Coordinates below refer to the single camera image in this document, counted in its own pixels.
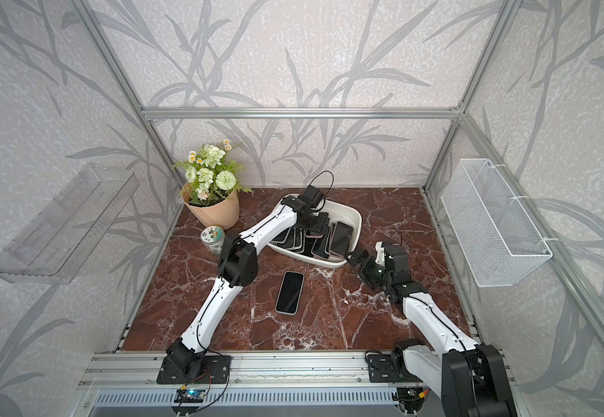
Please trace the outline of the phone with light blue case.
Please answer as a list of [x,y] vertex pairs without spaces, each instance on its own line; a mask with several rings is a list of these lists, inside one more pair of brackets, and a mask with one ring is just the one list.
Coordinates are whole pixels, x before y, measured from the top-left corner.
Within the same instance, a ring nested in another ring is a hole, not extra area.
[[284,274],[275,306],[276,312],[288,316],[294,316],[298,312],[304,282],[305,276],[302,273],[287,271]]

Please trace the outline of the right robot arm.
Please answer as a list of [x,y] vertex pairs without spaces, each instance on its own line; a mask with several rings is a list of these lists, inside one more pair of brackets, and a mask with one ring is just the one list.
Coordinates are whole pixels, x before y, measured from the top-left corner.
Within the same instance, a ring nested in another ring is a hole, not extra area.
[[391,356],[400,378],[423,382],[442,401],[447,416],[516,416],[503,357],[492,345],[466,335],[434,302],[409,270],[404,248],[376,244],[371,255],[362,246],[345,259],[372,289],[381,289],[425,338],[402,342]]

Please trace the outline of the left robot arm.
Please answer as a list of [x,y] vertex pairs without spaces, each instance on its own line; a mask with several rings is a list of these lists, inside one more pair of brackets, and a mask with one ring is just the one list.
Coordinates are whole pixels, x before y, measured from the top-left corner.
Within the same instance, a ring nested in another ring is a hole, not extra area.
[[309,185],[298,196],[284,197],[279,206],[249,229],[226,235],[218,276],[192,323],[166,351],[166,359],[189,381],[203,374],[204,358],[213,334],[232,301],[258,274],[258,255],[280,233],[294,227],[311,228],[324,193]]

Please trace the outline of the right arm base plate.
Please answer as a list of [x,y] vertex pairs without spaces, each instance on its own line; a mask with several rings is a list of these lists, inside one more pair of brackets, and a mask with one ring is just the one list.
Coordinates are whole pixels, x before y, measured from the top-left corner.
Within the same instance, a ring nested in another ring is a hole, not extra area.
[[400,355],[367,350],[364,353],[370,382],[404,383],[418,382],[418,378],[408,372]]

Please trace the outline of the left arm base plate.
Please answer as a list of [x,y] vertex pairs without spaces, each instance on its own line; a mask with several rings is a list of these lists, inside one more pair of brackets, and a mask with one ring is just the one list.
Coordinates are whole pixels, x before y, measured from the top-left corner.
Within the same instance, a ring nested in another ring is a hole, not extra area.
[[159,369],[156,383],[159,385],[225,384],[232,362],[232,356],[210,354],[180,370],[166,357]]

